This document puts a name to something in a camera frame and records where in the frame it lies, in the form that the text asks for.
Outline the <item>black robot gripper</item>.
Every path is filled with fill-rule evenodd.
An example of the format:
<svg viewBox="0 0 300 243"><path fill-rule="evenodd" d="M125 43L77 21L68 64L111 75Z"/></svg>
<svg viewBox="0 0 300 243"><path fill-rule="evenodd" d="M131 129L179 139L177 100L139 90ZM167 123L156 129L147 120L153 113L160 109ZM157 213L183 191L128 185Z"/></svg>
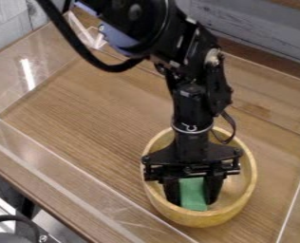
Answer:
<svg viewBox="0 0 300 243"><path fill-rule="evenodd" d="M161 182L165 200L180 205L179 178L204 178L205 203L214 204L226 176L239 173L243 149L223 140L226 132L211 129L199 134L164 129L147 143L140 157L143 179Z"/></svg>

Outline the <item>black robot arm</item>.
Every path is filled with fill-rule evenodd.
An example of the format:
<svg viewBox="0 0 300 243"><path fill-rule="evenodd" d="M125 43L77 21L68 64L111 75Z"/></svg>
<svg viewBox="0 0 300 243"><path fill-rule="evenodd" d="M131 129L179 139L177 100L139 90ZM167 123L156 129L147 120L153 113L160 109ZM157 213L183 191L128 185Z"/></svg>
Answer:
<svg viewBox="0 0 300 243"><path fill-rule="evenodd" d="M232 88L223 72L216 39L189 19L175 0L77 0L101 20L100 33L112 48L129 58L144 58L165 79L172 99L172 142L145 154L143 179L161 184L165 200L180 206L181 181L199 180L199 195L216 201L223 179L239 173L242 151L211 142L212 122L226 118Z"/></svg>

